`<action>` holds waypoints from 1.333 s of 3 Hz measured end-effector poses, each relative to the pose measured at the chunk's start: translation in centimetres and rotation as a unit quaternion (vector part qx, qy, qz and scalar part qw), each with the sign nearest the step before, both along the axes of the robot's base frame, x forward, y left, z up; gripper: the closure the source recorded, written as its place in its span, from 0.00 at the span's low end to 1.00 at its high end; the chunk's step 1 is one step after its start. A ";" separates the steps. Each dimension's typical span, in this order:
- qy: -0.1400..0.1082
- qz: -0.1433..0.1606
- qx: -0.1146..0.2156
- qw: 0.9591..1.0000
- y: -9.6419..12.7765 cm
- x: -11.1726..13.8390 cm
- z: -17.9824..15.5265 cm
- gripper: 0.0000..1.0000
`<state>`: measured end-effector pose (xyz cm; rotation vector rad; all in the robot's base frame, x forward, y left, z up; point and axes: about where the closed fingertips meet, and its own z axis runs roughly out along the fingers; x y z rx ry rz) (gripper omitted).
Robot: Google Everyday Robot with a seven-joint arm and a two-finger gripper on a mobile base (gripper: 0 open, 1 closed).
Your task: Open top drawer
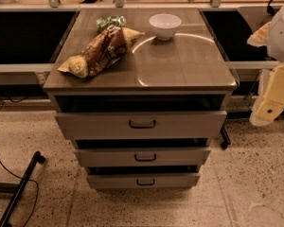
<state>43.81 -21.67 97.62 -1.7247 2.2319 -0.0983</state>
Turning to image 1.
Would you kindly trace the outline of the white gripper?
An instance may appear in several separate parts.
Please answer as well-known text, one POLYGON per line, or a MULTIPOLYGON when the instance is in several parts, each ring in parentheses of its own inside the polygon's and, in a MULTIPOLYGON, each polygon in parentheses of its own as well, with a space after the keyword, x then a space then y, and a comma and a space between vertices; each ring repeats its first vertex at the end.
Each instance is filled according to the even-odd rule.
MULTIPOLYGON (((284 5, 268 22, 247 40, 251 46, 267 45, 271 58, 284 61, 284 5)), ((259 76, 258 97, 249 121, 257 127, 271 124, 284 111, 284 62, 274 69, 263 69, 259 76)))

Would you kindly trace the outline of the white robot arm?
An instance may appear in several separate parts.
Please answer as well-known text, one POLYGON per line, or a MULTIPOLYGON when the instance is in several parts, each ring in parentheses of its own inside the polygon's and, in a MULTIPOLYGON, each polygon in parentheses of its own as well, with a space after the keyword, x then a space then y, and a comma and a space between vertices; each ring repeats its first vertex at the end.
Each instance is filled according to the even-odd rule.
POLYGON ((261 127, 271 124, 284 111, 284 5, 247 43, 255 47, 265 45, 268 56, 278 61, 274 69, 263 69, 259 77, 258 98, 249 121, 261 127))

